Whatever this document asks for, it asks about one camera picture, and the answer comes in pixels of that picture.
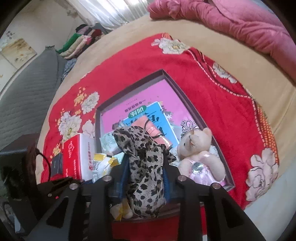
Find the beige bear plush pink dress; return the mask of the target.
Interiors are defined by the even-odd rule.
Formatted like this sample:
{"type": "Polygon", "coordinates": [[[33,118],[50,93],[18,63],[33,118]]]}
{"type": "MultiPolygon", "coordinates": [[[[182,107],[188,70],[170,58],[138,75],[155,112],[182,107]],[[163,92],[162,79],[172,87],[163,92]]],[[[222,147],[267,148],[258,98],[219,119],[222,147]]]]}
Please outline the beige bear plush pink dress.
{"type": "Polygon", "coordinates": [[[178,166],[180,174],[197,184],[222,184],[226,178],[224,164],[208,150],[212,145],[210,128],[200,129],[192,120],[181,121],[182,135],[177,146],[178,156],[183,158],[178,166]]]}

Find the leopard print scrunchie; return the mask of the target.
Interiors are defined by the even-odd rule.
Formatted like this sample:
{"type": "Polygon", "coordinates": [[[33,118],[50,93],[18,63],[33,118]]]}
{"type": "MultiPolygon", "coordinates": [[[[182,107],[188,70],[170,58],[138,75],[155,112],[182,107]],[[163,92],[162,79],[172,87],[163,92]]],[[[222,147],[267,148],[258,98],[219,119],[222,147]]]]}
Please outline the leopard print scrunchie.
{"type": "Polygon", "coordinates": [[[130,176],[126,195],[131,210],[141,218],[156,218],[166,204],[164,157],[169,163],[176,157],[140,126],[117,128],[112,135],[128,157],[130,176]]]}

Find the green tissue pack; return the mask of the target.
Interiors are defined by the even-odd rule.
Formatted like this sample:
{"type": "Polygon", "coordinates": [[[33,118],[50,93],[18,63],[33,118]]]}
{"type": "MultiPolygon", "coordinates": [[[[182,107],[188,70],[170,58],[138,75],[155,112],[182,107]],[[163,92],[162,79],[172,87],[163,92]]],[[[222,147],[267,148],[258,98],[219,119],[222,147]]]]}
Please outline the green tissue pack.
{"type": "Polygon", "coordinates": [[[117,142],[113,136],[113,132],[105,133],[102,137],[100,137],[100,144],[102,153],[111,156],[121,153],[121,149],[117,145],[117,142]]]}
{"type": "Polygon", "coordinates": [[[124,152],[120,152],[120,153],[114,155],[114,157],[118,160],[119,165],[122,163],[124,156],[125,156],[124,152]]]}

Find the white bunny plush purple dress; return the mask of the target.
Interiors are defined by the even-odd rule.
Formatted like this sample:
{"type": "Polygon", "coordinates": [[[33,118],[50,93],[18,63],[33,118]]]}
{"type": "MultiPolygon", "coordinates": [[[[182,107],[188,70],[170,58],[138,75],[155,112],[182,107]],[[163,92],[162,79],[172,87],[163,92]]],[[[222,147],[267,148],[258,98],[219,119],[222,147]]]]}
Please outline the white bunny plush purple dress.
{"type": "Polygon", "coordinates": [[[115,221],[133,217],[133,211],[130,208],[127,198],[124,198],[121,203],[112,206],[110,208],[110,213],[115,221]]]}

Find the white floral scrunchie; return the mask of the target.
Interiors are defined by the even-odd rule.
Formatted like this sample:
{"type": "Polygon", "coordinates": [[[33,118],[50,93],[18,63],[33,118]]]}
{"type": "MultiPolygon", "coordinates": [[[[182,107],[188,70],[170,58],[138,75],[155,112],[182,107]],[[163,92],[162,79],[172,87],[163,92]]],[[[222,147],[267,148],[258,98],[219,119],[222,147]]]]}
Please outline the white floral scrunchie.
{"type": "MultiPolygon", "coordinates": [[[[218,154],[218,150],[214,145],[210,146],[210,149],[208,150],[208,152],[210,154],[216,156],[219,160],[221,160],[221,158],[220,158],[220,156],[218,154]]],[[[180,158],[178,156],[177,147],[173,147],[172,149],[170,149],[170,153],[173,154],[175,156],[175,158],[176,158],[175,161],[170,162],[170,165],[178,167],[183,158],[180,158]]]]}

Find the pink hair ties pack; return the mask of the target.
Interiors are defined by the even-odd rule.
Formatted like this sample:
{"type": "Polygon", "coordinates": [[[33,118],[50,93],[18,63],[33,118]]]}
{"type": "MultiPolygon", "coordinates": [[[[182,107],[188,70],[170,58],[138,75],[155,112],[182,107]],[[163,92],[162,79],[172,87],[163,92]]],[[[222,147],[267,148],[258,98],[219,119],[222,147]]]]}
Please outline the pink hair ties pack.
{"type": "Polygon", "coordinates": [[[168,140],[165,135],[157,128],[147,116],[143,115],[132,123],[132,126],[140,126],[143,128],[152,139],[158,144],[164,144],[169,150],[173,144],[168,140]]]}

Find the dark blue gift box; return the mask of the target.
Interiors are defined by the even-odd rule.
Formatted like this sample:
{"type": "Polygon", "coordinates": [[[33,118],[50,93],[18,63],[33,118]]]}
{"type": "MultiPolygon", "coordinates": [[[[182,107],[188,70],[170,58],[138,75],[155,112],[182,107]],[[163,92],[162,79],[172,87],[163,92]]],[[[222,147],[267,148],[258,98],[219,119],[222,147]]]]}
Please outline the dark blue gift box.
{"type": "Polygon", "coordinates": [[[51,177],[55,175],[62,175],[63,173],[63,156],[62,153],[58,153],[55,157],[53,157],[51,164],[51,177]]]}

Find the red floral blanket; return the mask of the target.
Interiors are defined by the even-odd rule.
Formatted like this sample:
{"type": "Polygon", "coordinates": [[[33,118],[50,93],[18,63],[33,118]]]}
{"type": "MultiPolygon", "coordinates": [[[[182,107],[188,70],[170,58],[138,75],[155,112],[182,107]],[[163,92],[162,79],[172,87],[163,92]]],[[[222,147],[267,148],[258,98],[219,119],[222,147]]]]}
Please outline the red floral blanket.
{"type": "Polygon", "coordinates": [[[53,159],[77,133],[94,136],[95,109],[136,81],[165,70],[211,129],[229,165],[241,208],[264,195],[278,176],[278,151],[261,107],[234,77],[199,50],[161,33],[106,59],[75,80],[49,115],[43,152],[53,159]]]}

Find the grey shallow box tray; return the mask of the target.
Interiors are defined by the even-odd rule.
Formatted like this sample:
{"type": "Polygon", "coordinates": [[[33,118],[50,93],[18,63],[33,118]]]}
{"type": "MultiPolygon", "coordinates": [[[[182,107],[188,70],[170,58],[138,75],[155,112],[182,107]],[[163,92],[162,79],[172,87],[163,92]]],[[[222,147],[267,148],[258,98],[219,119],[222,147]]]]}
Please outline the grey shallow box tray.
{"type": "MultiPolygon", "coordinates": [[[[96,150],[112,156],[117,155],[118,161],[124,162],[125,173],[121,174],[120,178],[115,178],[115,189],[109,192],[114,202],[127,197],[127,186],[124,186],[127,185],[127,179],[124,180],[127,178],[127,156],[118,147],[112,133],[116,128],[141,126],[152,132],[153,138],[160,135],[161,143],[164,143],[166,149],[176,157],[176,161],[164,165],[166,205],[160,209],[158,218],[177,215],[180,209],[177,204],[168,204],[177,203],[182,194],[179,187],[173,186],[180,175],[177,170],[181,162],[177,156],[177,145],[186,131],[194,128],[202,131],[208,127],[177,83],[164,70],[159,70],[105,101],[97,108],[95,118],[96,150]]],[[[225,177],[219,183],[229,192],[235,187],[234,180],[214,137],[211,139],[208,152],[223,163],[225,177]]],[[[218,182],[205,166],[199,168],[197,164],[193,164],[190,175],[193,180],[199,178],[198,183],[202,185],[210,186],[213,182],[218,182]]]]}

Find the tan round bed mattress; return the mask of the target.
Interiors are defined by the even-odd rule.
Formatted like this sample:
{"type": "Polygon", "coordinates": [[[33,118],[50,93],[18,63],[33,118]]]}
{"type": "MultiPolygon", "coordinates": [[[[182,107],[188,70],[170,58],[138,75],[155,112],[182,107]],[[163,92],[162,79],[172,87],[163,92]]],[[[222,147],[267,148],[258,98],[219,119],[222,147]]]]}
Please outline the tan round bed mattress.
{"type": "Polygon", "coordinates": [[[271,60],[235,39],[188,20],[153,21],[143,16],[102,37],[87,49],[58,88],[58,101],[74,84],[118,51],[155,34],[168,33],[200,50],[232,74],[262,106],[273,130],[278,179],[295,180],[295,82],[271,60]]]}

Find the stack of folded clothes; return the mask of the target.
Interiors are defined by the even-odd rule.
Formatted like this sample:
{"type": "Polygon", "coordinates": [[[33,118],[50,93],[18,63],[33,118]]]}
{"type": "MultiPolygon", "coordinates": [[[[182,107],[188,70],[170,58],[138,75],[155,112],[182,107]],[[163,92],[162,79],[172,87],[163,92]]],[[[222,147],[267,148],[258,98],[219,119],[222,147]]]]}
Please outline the stack of folded clothes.
{"type": "Polygon", "coordinates": [[[100,40],[106,30],[90,27],[86,24],[79,25],[75,29],[75,33],[56,52],[66,60],[78,58],[87,48],[100,40]]]}

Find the white sheer curtain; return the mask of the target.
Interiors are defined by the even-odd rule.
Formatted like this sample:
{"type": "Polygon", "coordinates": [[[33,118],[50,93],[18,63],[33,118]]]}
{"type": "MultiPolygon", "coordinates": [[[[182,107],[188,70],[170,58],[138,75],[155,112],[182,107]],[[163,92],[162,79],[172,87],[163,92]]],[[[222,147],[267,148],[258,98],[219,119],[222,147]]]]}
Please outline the white sheer curtain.
{"type": "Polygon", "coordinates": [[[150,0],[72,0],[68,3],[91,26],[113,31],[148,14],[150,0]]]}

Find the pink quilted comforter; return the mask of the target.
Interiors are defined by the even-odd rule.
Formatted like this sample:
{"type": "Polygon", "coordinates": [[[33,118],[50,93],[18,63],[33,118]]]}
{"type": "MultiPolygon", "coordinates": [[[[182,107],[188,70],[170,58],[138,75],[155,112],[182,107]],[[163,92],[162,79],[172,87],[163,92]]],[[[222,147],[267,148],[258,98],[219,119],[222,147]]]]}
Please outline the pink quilted comforter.
{"type": "Polygon", "coordinates": [[[152,19],[201,21],[269,55],[295,79],[295,43],[283,23],[253,1],[153,1],[147,7],[152,19]]]}

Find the floral wall painting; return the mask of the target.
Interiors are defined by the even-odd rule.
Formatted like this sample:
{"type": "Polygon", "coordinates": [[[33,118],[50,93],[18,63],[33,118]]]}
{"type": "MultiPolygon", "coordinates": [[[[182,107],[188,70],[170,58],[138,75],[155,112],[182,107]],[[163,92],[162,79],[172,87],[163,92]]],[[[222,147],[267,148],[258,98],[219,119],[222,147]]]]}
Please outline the floral wall painting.
{"type": "Polygon", "coordinates": [[[22,68],[37,52],[15,32],[6,31],[1,38],[1,54],[16,68],[22,68]]]}

